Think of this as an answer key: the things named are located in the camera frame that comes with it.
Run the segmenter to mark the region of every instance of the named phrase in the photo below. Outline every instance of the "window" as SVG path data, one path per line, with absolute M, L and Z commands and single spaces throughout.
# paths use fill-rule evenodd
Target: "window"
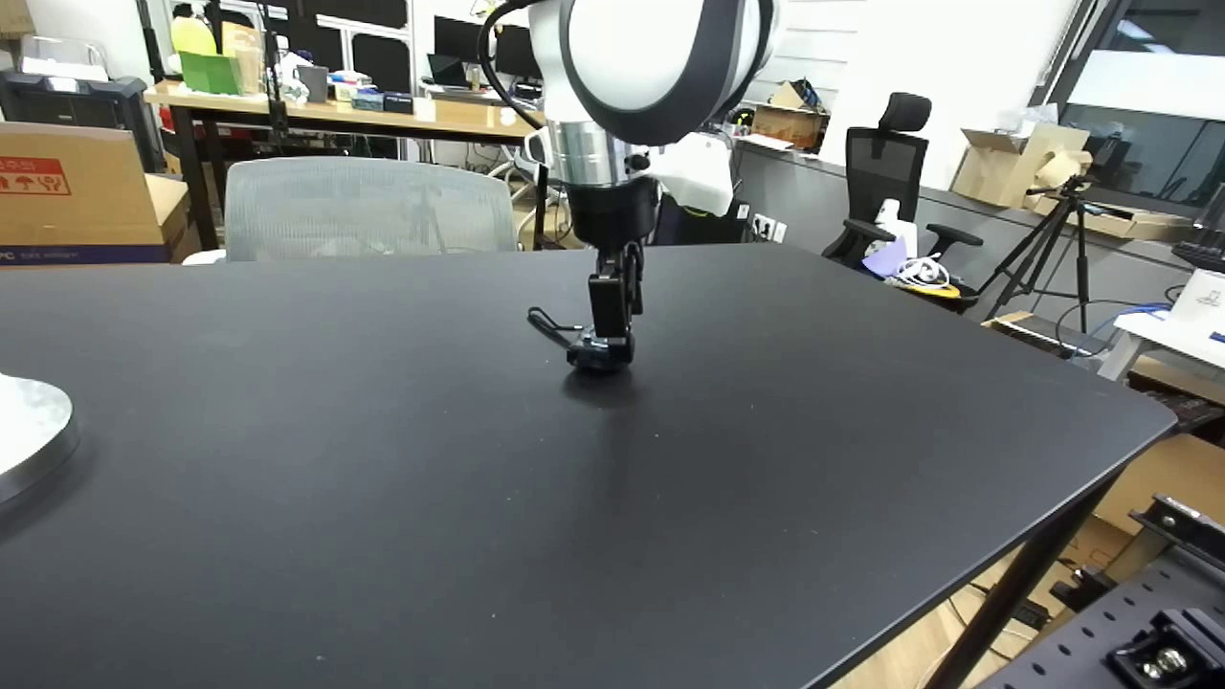
M 1086 0 L 1052 74 L 1099 189 L 1194 212 L 1225 185 L 1225 0 Z

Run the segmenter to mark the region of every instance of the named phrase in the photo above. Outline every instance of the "cable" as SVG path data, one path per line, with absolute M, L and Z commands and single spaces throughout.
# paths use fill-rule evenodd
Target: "cable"
M 531 111 L 521 106 L 521 102 L 505 92 L 505 83 L 502 83 L 502 75 L 497 75 L 497 70 L 493 70 L 493 55 L 489 55 L 493 28 L 497 28 L 508 13 L 521 13 L 521 8 L 531 8 L 531 4 L 536 4 L 536 0 L 505 0 L 505 4 L 497 4 L 497 8 L 487 15 L 487 24 L 482 24 L 479 56 L 482 56 L 482 74 L 487 74 L 489 88 L 497 92 L 497 99 L 502 99 L 514 115 L 521 115 L 531 131 L 539 131 L 539 117 L 531 117 Z
M 1092 304 L 1086 304 L 1086 311 L 1092 311 L 1092 305 L 1130 305 L 1130 311 L 1135 311 L 1135 305 L 1149 305 L 1149 304 L 1130 304 L 1130 300 L 1092 300 Z M 1063 321 L 1070 321 L 1076 311 L 1079 311 L 1079 304 L 1074 304 L 1074 305 L 1056 319 L 1056 346 L 1060 346 L 1060 350 L 1070 346 L 1070 339 L 1063 339 Z

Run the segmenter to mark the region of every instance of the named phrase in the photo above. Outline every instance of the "tripod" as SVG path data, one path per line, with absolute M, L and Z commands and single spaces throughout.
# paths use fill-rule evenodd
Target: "tripod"
M 214 48 L 228 55 L 228 13 L 223 0 L 206 0 L 202 4 L 206 15 L 206 29 L 214 33 Z M 316 15 L 306 13 L 306 4 L 291 4 L 291 19 L 300 28 L 316 28 Z M 261 0 L 261 24 L 266 24 L 266 74 L 269 74 L 269 124 L 272 124 L 272 149 L 283 153 L 288 136 L 291 136 L 291 115 L 288 102 L 280 97 L 280 74 L 276 74 L 276 29 L 272 29 L 272 0 Z
M 1085 236 L 1085 200 L 1079 193 L 1086 189 L 1085 177 L 1063 181 L 1063 189 L 1056 189 L 1056 208 L 1024 236 L 1024 246 L 1016 246 L 1001 267 L 988 276 L 988 282 L 981 288 L 981 295 L 992 291 L 997 278 L 1009 276 L 1001 300 L 992 304 L 988 319 L 997 319 L 1016 295 L 1035 295 L 1039 278 L 1046 276 L 1046 263 L 1070 226 L 1070 217 L 1076 216 L 1076 300 L 1079 305 L 1079 332 L 1086 332 L 1086 236 Z

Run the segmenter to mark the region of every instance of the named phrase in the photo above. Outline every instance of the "black table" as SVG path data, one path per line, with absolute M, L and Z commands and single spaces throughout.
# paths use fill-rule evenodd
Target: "black table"
M 833 683 L 1035 537 L 1020 600 L 1171 425 L 789 249 L 651 254 L 637 371 L 572 379 L 524 305 L 586 267 L 0 276 L 0 369 L 82 404 L 0 528 L 4 684 Z

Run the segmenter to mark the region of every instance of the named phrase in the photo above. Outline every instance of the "metal table leg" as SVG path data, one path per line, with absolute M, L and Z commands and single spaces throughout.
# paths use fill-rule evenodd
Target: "metal table leg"
M 536 236 L 531 236 L 536 254 L 544 254 L 544 216 L 548 216 L 548 168 L 539 166 L 539 181 L 536 181 Z
M 964 625 L 954 651 L 942 657 L 942 667 L 932 674 L 932 689 L 956 689 L 973 674 L 973 667 L 992 651 L 997 634 L 1012 620 L 1012 611 L 1032 598 L 1032 591 L 1041 580 L 1041 573 L 1060 558 L 1070 540 L 1079 531 L 1079 524 L 1097 514 L 1109 481 L 1097 487 L 1079 500 L 1074 500 L 1060 515 L 1052 515 L 1035 540 L 1024 549 L 1024 554 L 1009 566 L 1001 587 L 992 587 L 984 609 Z
M 202 117 L 202 153 L 214 172 L 214 193 L 217 193 L 214 200 L 228 208 L 228 161 L 223 161 L 223 135 L 214 117 Z
M 206 177 L 202 177 L 202 161 L 195 153 L 195 117 L 189 106 L 169 106 L 178 117 L 178 135 L 182 135 L 182 166 L 186 166 L 186 181 L 189 181 L 189 194 L 193 194 L 193 222 L 201 232 L 201 249 L 217 249 L 217 226 L 214 226 L 214 212 L 206 200 Z
M 1116 350 L 1102 361 L 1099 375 L 1117 381 L 1135 369 L 1135 361 L 1140 355 L 1140 346 L 1145 346 L 1140 335 L 1117 329 Z

